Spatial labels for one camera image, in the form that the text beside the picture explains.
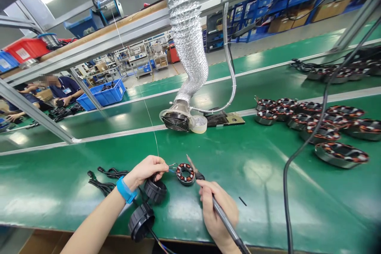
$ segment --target soldering iron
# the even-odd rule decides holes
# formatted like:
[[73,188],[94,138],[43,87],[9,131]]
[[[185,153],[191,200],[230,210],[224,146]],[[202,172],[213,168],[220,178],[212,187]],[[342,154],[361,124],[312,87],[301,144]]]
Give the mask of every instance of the soldering iron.
[[[187,158],[188,158],[188,161],[189,161],[190,165],[193,168],[194,176],[196,177],[196,179],[205,180],[204,175],[201,174],[198,171],[198,169],[195,168],[194,164],[192,163],[191,158],[189,158],[188,155],[187,155]],[[214,207],[214,210],[217,212],[218,216],[221,218],[223,224],[225,225],[225,227],[227,229],[227,232],[229,232],[229,234],[230,234],[231,238],[233,239],[234,243],[238,246],[238,248],[241,251],[241,253],[243,253],[243,254],[250,254],[249,250],[246,248],[246,246],[243,243],[242,239],[235,232],[231,222],[229,221],[229,218],[227,217],[226,213],[224,212],[222,207],[219,205],[217,200],[214,198],[213,194],[212,194],[212,198],[213,198],[213,207]]]

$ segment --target blue wristband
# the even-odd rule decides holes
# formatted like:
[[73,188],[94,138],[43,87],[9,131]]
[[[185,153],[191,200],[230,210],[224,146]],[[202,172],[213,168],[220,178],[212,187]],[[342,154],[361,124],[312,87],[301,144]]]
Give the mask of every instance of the blue wristband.
[[116,183],[116,187],[122,197],[126,200],[127,204],[132,203],[134,198],[138,195],[137,191],[131,192],[126,183],[123,181],[124,176],[120,177],[118,182]]

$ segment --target blue shirt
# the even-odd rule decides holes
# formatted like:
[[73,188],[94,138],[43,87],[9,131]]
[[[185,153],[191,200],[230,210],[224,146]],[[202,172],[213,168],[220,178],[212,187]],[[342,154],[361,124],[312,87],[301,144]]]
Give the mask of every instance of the blue shirt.
[[78,83],[74,81],[74,79],[71,79],[70,77],[59,77],[58,80],[61,83],[61,87],[57,87],[55,85],[49,85],[54,98],[65,98],[70,95],[73,95],[78,90],[80,90],[80,86]]
[[[40,107],[42,107],[42,105],[46,105],[46,103],[44,103],[41,99],[35,97],[33,94],[30,94],[30,93],[20,93],[23,97],[25,97],[30,103],[39,103],[40,104]],[[7,103],[8,103],[8,106],[9,106],[9,111],[19,111],[19,108],[14,105],[13,103],[9,102],[7,100]]]

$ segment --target fan grille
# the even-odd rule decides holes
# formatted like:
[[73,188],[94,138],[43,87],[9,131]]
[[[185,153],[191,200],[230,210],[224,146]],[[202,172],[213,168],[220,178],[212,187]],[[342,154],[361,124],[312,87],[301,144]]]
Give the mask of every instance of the fan grille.
[[162,117],[165,126],[175,131],[189,132],[188,118]]

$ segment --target wrist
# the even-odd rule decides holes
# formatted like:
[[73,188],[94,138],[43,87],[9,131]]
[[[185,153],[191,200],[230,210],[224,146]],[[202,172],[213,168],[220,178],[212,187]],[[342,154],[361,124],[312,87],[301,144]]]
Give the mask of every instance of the wrist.
[[131,172],[124,176],[123,181],[131,192],[134,192],[139,186],[138,179]]
[[235,244],[232,238],[228,241],[216,242],[217,247],[220,249],[222,254],[240,254],[238,246]]

